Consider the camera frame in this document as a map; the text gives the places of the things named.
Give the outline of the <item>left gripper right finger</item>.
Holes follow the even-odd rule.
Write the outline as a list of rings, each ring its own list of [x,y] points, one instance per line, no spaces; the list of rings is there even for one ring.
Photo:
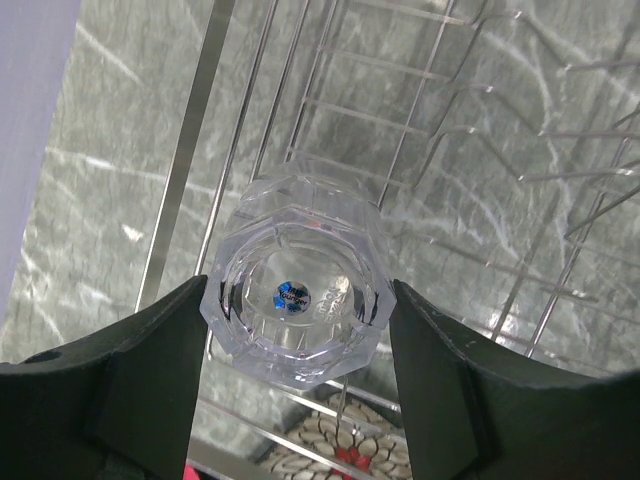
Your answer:
[[[417,479],[635,479],[639,375],[594,378],[515,353],[404,282],[390,320]]]

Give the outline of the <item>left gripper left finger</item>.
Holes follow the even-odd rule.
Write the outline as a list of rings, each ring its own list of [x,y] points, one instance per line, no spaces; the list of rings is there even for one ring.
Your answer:
[[[207,278],[76,341],[1,365],[4,479],[180,479]]]

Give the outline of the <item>clear faceted glass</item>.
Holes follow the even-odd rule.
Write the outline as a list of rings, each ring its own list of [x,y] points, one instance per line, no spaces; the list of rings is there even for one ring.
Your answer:
[[[396,304],[387,253],[361,176],[292,160],[232,210],[200,311],[234,368],[308,390],[371,362]]]

